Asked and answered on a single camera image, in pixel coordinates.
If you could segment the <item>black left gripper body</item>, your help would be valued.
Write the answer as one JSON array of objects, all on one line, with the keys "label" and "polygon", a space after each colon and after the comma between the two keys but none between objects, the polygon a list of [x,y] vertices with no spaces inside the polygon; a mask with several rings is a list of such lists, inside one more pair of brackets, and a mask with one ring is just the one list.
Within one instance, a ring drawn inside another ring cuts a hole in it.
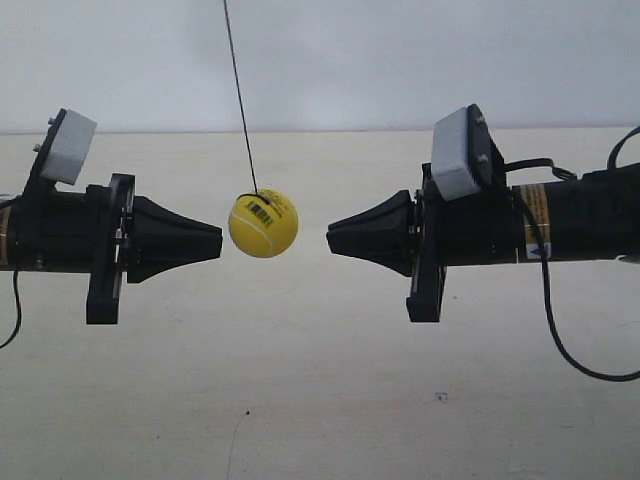
[{"label": "black left gripper body", "polygon": [[114,173],[102,190],[86,299],[88,325],[116,325],[128,242],[135,176]]}]

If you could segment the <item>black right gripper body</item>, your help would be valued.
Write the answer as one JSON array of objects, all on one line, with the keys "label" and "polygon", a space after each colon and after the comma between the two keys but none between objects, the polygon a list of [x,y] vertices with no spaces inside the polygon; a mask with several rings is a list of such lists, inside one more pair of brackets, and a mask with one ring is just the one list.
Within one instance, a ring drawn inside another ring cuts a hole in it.
[{"label": "black right gripper body", "polygon": [[446,280],[446,267],[439,260],[437,246],[441,196],[430,163],[422,165],[422,175],[422,187],[416,197],[419,241],[406,307],[412,323],[437,323]]}]

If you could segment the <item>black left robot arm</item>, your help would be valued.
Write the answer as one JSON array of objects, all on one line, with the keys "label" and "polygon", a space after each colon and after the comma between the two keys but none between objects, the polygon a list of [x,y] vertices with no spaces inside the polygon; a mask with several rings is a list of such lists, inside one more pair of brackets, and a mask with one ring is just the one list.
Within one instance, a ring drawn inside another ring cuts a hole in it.
[{"label": "black left robot arm", "polygon": [[223,232],[136,194],[132,174],[59,190],[76,183],[96,127],[71,109],[49,119],[24,189],[1,204],[1,268],[88,275],[87,324],[115,325],[123,283],[219,258]]}]

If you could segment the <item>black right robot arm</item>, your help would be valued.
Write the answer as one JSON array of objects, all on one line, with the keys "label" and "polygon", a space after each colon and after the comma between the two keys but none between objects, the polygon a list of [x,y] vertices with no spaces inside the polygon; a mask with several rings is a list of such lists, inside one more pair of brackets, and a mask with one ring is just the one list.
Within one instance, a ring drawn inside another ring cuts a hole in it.
[{"label": "black right robot arm", "polygon": [[457,266],[613,260],[639,255],[639,167],[547,183],[509,185],[517,169],[497,148],[476,105],[439,120],[415,192],[332,223],[331,252],[408,277],[411,321],[439,320],[446,274]]}]

